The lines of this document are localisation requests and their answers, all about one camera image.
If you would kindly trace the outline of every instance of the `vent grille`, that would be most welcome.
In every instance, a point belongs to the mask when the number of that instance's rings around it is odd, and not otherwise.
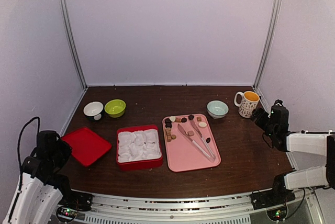
[[[137,222],[137,221],[126,221],[126,220],[112,220],[106,217],[98,216],[85,216],[85,223],[94,223],[94,224],[156,224],[163,222]],[[185,221],[188,224],[251,224],[250,216],[243,215],[239,217],[217,219],[214,221],[204,221],[204,222],[190,222]]]

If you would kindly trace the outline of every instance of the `white wall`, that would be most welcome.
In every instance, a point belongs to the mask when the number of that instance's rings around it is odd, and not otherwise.
[[[16,144],[22,126],[41,117],[41,129],[61,131],[81,95],[58,0],[0,0],[0,222],[18,181]],[[21,144],[36,145],[36,124]]]
[[[280,98],[290,130],[335,130],[335,2],[283,0],[269,60],[260,84],[271,105]],[[300,169],[325,163],[294,154]],[[335,192],[317,192],[327,223],[333,223]]]
[[[67,0],[88,84],[255,79],[273,0]]]

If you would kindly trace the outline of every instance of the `red lid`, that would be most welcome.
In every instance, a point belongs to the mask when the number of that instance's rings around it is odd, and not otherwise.
[[[72,155],[89,166],[111,149],[111,144],[87,127],[70,132],[62,140],[72,147]]]

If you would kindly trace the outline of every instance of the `wooden tabletop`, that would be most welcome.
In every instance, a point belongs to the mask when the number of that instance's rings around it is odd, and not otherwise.
[[[235,86],[128,86],[90,87],[81,101],[67,133],[89,127],[112,144],[112,149],[89,167],[70,157],[61,173],[71,187],[92,193],[128,197],[194,198],[222,196],[272,187],[275,175],[289,172],[284,152],[270,149],[262,140],[262,130],[239,116],[233,103],[238,91],[251,87]],[[92,101],[106,104],[112,99],[126,102],[126,113],[118,119],[108,115],[89,122],[84,106]],[[206,109],[211,100],[229,106],[224,119],[212,119]],[[170,115],[201,113],[207,116],[222,162],[218,167],[174,173],[169,170],[163,141],[162,119]],[[151,170],[120,170],[116,164],[116,131],[129,126],[155,124],[163,146],[164,163]]]

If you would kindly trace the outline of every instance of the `white mug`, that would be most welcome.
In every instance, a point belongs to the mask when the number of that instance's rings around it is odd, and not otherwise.
[[[237,103],[237,96],[241,95],[241,103]],[[255,92],[237,92],[235,94],[234,103],[239,107],[239,114],[243,118],[250,118],[252,111],[256,109],[258,102],[260,101],[259,95]]]

